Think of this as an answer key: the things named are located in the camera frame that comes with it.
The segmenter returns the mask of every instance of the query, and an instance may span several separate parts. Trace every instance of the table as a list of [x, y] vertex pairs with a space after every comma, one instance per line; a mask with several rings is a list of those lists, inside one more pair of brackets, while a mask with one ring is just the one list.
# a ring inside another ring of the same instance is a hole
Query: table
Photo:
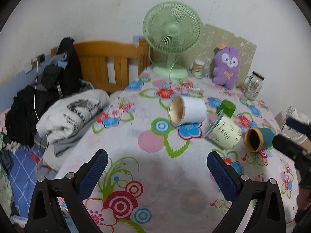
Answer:
[[[190, 86], [200, 87], [204, 95], [189, 92]], [[202, 97], [209, 113], [228, 99], [236, 105], [232, 118], [244, 132], [266, 127], [280, 133], [263, 100], [251, 102], [239, 89], [228, 91], [204, 74], [170, 82], [147, 68], [104, 110], [56, 176], [76, 172], [98, 149], [107, 151], [108, 166], [83, 202], [99, 228], [105, 233], [212, 232], [231, 205], [206, 166], [212, 150], [252, 180], [276, 179], [286, 221], [292, 221], [298, 195], [293, 161], [273, 148], [250, 153], [242, 139], [222, 151], [202, 138], [206, 122], [173, 128], [167, 108], [177, 94]], [[244, 230], [254, 205], [252, 201], [237, 232]]]

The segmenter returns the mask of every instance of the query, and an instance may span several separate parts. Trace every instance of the black backpack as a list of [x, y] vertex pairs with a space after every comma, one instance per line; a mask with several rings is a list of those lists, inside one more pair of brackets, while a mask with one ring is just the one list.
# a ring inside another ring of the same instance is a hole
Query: black backpack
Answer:
[[72, 38], [66, 37], [60, 42], [57, 50], [57, 54], [67, 52], [66, 68], [48, 65], [42, 74], [43, 86], [47, 90], [58, 90], [61, 97], [76, 93], [81, 87], [81, 64], [73, 42]]

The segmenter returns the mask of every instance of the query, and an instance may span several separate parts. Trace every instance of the green fan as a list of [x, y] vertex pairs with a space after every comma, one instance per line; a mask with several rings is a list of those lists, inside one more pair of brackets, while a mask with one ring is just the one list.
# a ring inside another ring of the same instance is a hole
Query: green fan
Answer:
[[175, 57], [199, 40], [202, 30], [199, 15], [183, 3], [164, 2], [148, 11], [142, 28], [149, 45], [168, 54], [167, 62], [155, 64], [153, 70], [165, 77], [186, 78], [187, 70], [175, 64]]

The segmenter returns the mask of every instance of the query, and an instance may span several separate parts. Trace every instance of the fan base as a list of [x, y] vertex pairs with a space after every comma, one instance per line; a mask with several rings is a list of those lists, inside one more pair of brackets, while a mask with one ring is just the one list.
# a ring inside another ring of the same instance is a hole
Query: fan base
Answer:
[[[169, 72], [171, 68], [167, 67], [167, 63], [158, 63], [155, 64], [153, 67], [153, 71], [161, 76], [164, 77], [169, 77]], [[182, 78], [187, 78], [188, 77], [188, 71], [185, 69], [183, 66], [175, 64], [171, 74], [170, 78], [173, 79], [182, 79]]]

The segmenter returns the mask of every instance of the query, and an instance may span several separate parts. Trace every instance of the fan stand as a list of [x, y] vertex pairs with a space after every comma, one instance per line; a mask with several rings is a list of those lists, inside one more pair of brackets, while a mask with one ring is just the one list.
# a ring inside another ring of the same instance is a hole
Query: fan stand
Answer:
[[163, 77], [173, 79], [182, 79], [188, 76], [188, 71], [181, 65], [175, 63], [176, 54], [170, 53], [166, 63], [156, 63], [153, 66], [153, 71]]

